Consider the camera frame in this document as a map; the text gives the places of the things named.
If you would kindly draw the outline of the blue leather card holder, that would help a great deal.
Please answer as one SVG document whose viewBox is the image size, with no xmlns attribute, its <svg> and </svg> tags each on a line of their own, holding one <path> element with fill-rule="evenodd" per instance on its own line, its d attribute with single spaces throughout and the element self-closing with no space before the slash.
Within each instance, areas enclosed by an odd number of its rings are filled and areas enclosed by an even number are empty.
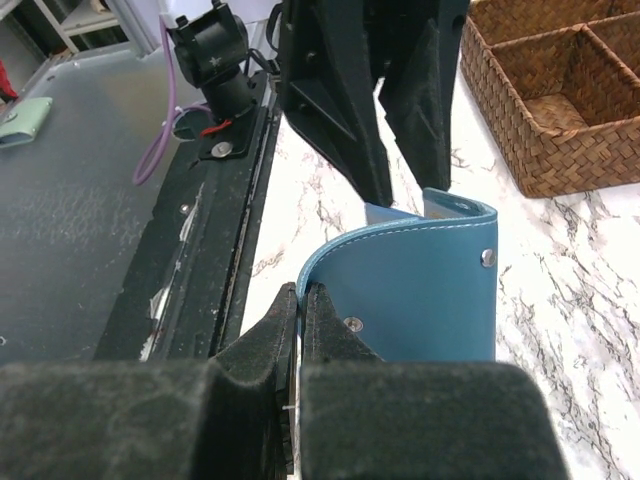
<svg viewBox="0 0 640 480">
<path fill-rule="evenodd" d="M 324 285 L 338 317 L 383 359 L 495 358 L 498 214 L 482 202 L 427 188 L 424 212 L 366 204 L 366 226 L 325 243 L 296 282 Z"/>
</svg>

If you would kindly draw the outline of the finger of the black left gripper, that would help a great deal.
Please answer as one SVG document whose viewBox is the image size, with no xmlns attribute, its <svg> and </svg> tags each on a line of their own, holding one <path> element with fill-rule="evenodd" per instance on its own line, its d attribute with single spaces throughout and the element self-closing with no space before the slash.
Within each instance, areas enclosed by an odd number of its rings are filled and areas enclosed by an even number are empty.
<svg viewBox="0 0 640 480">
<path fill-rule="evenodd" d="M 421 188 L 451 186 L 451 108 L 467 1 L 384 1 L 379 101 Z"/>
<path fill-rule="evenodd" d="M 285 1 L 279 34 L 281 109 L 292 129 L 366 202 L 393 193 L 373 101 L 362 1 Z"/>
</svg>

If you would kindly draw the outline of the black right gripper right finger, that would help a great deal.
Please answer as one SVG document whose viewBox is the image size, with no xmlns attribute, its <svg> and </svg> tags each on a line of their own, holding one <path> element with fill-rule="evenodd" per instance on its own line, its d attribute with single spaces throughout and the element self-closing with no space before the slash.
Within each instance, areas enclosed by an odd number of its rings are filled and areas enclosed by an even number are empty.
<svg viewBox="0 0 640 480">
<path fill-rule="evenodd" d="M 543 396 L 496 362 L 379 358 L 313 285 L 303 308 L 305 479 L 565 479 Z"/>
</svg>

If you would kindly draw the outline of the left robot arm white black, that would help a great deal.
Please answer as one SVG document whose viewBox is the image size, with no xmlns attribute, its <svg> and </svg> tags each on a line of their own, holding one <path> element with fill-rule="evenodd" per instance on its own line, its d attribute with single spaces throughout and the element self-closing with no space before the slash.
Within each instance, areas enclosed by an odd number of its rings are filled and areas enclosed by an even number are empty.
<svg viewBox="0 0 640 480">
<path fill-rule="evenodd" d="M 364 201 L 389 206 L 377 107 L 418 185 L 451 185 L 451 106 L 467 10 L 465 1 L 283 1 L 267 23 L 271 60 L 250 47 L 242 20 L 221 1 L 196 19 L 179 17 L 169 35 L 184 78 L 216 119 L 207 141 L 247 145 L 260 79 L 270 77 L 292 129 Z"/>
</svg>

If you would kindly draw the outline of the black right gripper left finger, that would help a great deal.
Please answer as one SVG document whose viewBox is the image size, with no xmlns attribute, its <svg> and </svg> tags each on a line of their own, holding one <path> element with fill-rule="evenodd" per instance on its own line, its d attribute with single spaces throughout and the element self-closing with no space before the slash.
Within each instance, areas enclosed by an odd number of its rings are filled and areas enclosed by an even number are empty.
<svg viewBox="0 0 640 480">
<path fill-rule="evenodd" d="M 297 298 L 208 360 L 15 363 L 1 370 L 5 479 L 283 479 Z"/>
</svg>

